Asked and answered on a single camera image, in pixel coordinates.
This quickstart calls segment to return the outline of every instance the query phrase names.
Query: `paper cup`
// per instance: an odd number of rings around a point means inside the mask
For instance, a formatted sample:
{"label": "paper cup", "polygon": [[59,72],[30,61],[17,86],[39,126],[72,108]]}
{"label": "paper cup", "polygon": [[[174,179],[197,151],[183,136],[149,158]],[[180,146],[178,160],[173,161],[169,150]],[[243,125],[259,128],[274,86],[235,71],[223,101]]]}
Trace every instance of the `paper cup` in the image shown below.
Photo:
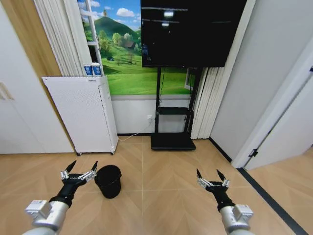
{"label": "paper cup", "polygon": [[91,64],[84,64],[84,69],[87,77],[92,77],[92,66]]}
{"label": "paper cup", "polygon": [[101,69],[99,63],[92,63],[92,71],[94,77],[101,77]]}

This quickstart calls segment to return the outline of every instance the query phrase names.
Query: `tv stand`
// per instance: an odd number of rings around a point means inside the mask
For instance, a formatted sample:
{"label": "tv stand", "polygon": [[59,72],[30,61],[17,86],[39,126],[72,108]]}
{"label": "tv stand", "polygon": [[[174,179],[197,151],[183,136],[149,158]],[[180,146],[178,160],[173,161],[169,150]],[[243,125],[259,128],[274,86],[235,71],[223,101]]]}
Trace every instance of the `tv stand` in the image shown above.
{"label": "tv stand", "polygon": [[[160,84],[161,67],[157,68],[156,84],[156,122],[155,132],[151,134],[151,148],[154,150],[194,150],[195,144],[191,140],[191,128],[194,117],[194,103],[199,87],[202,68],[197,69],[194,86],[192,89],[189,107],[160,107]],[[181,133],[159,133],[159,115],[186,115],[184,132]]]}

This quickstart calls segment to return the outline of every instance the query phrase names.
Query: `television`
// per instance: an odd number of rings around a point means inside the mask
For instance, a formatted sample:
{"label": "television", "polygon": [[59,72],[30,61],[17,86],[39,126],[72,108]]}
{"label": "television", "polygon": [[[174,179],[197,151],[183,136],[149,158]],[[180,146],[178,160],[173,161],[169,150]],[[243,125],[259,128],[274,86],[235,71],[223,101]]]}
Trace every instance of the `television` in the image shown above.
{"label": "television", "polygon": [[143,67],[224,67],[246,0],[141,0]]}

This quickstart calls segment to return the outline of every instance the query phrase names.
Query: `white cloud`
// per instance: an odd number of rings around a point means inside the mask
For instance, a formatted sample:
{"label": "white cloud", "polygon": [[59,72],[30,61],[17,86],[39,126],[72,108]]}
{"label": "white cloud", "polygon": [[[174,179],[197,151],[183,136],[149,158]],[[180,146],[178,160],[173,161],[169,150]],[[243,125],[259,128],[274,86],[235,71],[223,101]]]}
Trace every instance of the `white cloud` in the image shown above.
{"label": "white cloud", "polygon": [[78,2],[79,8],[86,8],[86,3],[85,2]]}
{"label": "white cloud", "polygon": [[125,22],[127,22],[127,21],[123,21],[123,20],[114,20],[114,21],[119,22],[119,23],[125,23]]}
{"label": "white cloud", "polygon": [[93,6],[93,7],[99,7],[99,6],[100,6],[100,3],[97,2],[97,1],[91,0],[91,1],[90,1],[90,5]]}
{"label": "white cloud", "polygon": [[[80,9],[80,13],[81,13],[81,14],[89,13],[89,11],[86,11],[86,10],[84,10],[84,9]],[[97,19],[99,19],[100,17],[103,17],[103,12],[92,11],[92,12],[91,12],[91,15],[92,15],[93,20],[97,20]]]}
{"label": "white cloud", "polygon": [[134,12],[133,11],[131,11],[131,10],[128,10],[128,9],[126,9],[126,8],[119,8],[118,10],[117,10],[117,13],[116,13],[118,16],[124,16],[124,17],[134,17],[135,16],[135,14],[134,14]]}
{"label": "white cloud", "polygon": [[82,17],[82,19],[83,19],[83,22],[85,22],[85,23],[89,23],[89,19],[88,19],[88,17],[87,17],[87,16],[83,16],[83,17]]}
{"label": "white cloud", "polygon": [[133,26],[133,25],[131,25],[131,26],[128,26],[128,27],[131,28],[133,31],[139,30],[139,27],[138,27],[138,26]]}

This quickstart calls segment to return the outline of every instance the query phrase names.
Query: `herringbone floor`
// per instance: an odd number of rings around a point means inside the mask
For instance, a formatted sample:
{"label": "herringbone floor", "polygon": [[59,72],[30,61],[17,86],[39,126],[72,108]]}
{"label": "herringbone floor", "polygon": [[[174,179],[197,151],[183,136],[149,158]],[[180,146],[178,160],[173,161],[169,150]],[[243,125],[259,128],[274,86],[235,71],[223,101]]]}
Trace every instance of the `herringbone floor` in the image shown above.
{"label": "herringbone floor", "polygon": [[216,202],[196,182],[196,168],[218,180],[230,179],[228,196],[248,204],[256,234],[293,234],[209,140],[195,141],[192,152],[156,152],[150,137],[119,142],[115,155],[23,154],[0,156],[0,234],[18,235],[31,227],[23,210],[33,199],[49,200],[62,186],[60,170],[77,159],[73,172],[117,165],[122,191],[106,199],[94,181],[78,188],[61,231],[63,235],[215,235],[225,234]]}
{"label": "herringbone floor", "polygon": [[249,174],[313,234],[313,148],[306,153],[249,171]]}

